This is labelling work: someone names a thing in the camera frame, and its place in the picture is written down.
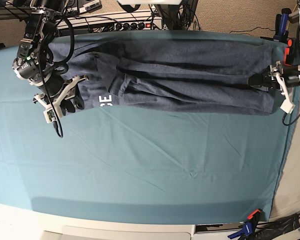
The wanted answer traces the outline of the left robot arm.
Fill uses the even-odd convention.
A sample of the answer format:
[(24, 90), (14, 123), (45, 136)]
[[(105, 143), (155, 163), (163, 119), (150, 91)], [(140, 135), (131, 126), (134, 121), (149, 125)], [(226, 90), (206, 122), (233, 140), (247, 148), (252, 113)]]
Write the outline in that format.
[(284, 96), (280, 108), (289, 114), (295, 107), (292, 88), (300, 86), (300, 0), (294, 11), (283, 8), (276, 16), (273, 41), (286, 44), (283, 62), (277, 61), (263, 73), (252, 75), (248, 85), (264, 91), (280, 91)]

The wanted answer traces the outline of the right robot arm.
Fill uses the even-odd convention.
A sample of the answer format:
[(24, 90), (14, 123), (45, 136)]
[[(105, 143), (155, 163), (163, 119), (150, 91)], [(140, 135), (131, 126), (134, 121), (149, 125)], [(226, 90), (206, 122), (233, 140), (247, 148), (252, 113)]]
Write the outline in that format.
[[(69, 70), (68, 61), (75, 50), (74, 29), (67, 19), (66, 0), (33, 0), (33, 9), (20, 42), (17, 56), (12, 68), (21, 80), (41, 90), (36, 94), (34, 103), (42, 104), (48, 112), (56, 111), (62, 116), (84, 110), (85, 103), (81, 97), (78, 84), (73, 79), (65, 80), (62, 75)], [(70, 32), (70, 48), (65, 59), (54, 61), (49, 44), (58, 33), (56, 21), (65, 21)]]

